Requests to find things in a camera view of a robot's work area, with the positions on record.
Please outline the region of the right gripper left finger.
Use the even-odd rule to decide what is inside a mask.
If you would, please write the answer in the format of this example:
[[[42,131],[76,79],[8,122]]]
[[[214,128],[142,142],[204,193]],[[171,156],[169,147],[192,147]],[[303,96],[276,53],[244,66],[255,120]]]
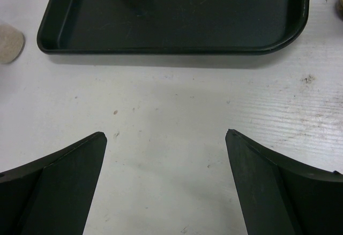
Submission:
[[[95,132],[1,173],[1,234],[83,234],[105,155]]]

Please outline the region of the clear jar with white powder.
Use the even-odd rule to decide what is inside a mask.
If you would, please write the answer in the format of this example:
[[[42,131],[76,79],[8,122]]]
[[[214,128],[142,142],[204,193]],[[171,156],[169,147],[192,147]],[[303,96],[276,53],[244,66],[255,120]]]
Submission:
[[[15,61],[25,46],[24,34],[1,20],[1,64]]]

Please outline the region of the small amber sauce bottle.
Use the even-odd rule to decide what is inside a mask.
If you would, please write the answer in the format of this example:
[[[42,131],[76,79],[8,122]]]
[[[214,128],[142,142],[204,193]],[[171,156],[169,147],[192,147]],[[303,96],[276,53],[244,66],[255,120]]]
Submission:
[[[337,0],[335,10],[340,19],[343,19],[343,0]]]

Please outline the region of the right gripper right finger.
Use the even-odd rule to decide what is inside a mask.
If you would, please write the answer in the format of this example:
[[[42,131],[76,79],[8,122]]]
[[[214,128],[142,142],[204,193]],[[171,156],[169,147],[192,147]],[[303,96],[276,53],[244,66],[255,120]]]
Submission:
[[[228,158],[248,234],[342,234],[342,174],[268,149],[234,129]]]

